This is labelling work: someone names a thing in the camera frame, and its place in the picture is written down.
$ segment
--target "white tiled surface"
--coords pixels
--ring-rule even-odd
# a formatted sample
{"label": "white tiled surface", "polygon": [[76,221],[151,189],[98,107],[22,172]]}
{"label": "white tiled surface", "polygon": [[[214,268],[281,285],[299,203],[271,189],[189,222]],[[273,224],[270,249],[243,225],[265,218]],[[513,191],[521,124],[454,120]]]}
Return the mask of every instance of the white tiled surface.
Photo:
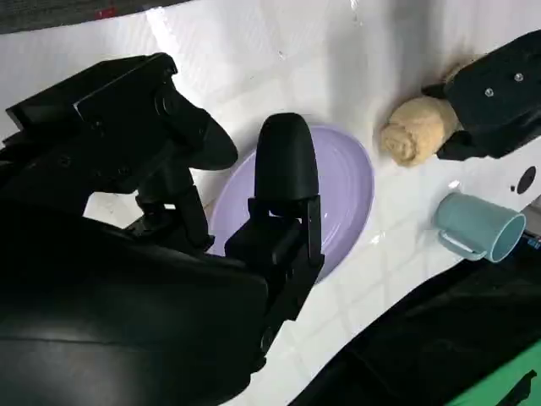
{"label": "white tiled surface", "polygon": [[[375,136],[396,105],[462,55],[487,52],[541,28],[538,0],[196,0],[144,14],[0,36],[0,109],[103,58],[170,53],[177,88],[208,109],[241,154],[263,120],[280,111],[343,127],[374,164],[376,196],[352,253],[314,288],[288,322],[268,365],[229,405],[289,403],[355,334],[457,257],[437,245],[430,218],[452,188],[522,209],[541,195],[510,192],[539,162],[541,140],[499,161],[442,162],[404,169]],[[0,114],[0,139],[15,131]],[[195,172],[204,203],[227,179]],[[96,195],[87,215],[125,226],[129,196]]]}

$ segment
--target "beige bread roll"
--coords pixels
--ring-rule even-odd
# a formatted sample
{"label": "beige bread roll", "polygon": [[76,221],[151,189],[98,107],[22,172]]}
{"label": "beige bread roll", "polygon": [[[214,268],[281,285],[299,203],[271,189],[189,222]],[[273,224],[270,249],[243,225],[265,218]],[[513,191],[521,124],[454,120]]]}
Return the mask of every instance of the beige bread roll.
{"label": "beige bread roll", "polygon": [[435,154],[458,125],[448,101],[422,96],[395,110],[383,128],[381,143],[396,163],[411,167]]}

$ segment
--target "blue cup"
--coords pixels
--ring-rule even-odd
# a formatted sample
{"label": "blue cup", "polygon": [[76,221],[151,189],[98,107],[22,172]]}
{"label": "blue cup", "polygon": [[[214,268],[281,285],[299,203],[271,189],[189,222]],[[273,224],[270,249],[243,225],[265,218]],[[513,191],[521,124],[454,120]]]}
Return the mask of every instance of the blue cup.
{"label": "blue cup", "polygon": [[470,261],[494,263],[511,253],[526,227],[522,213],[460,193],[441,201],[434,222],[448,250]]}

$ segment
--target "black cloth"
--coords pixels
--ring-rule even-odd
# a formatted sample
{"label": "black cloth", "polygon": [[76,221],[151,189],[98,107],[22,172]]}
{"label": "black cloth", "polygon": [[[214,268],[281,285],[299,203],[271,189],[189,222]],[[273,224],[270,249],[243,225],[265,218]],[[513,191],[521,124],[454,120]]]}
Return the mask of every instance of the black cloth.
{"label": "black cloth", "polygon": [[[332,360],[292,405],[337,391],[334,404],[445,404],[541,339],[540,312],[541,251],[525,240],[499,265],[463,261],[361,332],[336,356],[348,368]],[[322,379],[331,369],[340,377]]]}
{"label": "black cloth", "polygon": [[189,0],[3,0],[0,2],[0,34],[84,23],[187,1]]}

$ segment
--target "purple plate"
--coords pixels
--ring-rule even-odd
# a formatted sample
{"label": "purple plate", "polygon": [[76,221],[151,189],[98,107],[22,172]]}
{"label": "purple plate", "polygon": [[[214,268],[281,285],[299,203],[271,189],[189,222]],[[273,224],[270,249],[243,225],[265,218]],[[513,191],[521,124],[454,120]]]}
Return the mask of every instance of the purple plate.
{"label": "purple plate", "polygon": [[[325,278],[355,245],[368,220],[374,198],[374,170],[363,146],[352,136],[326,125],[310,125],[318,163],[321,195],[321,239]],[[254,195],[255,150],[233,171],[216,201],[210,234],[211,254],[225,255],[226,241],[248,220],[248,198]]]}

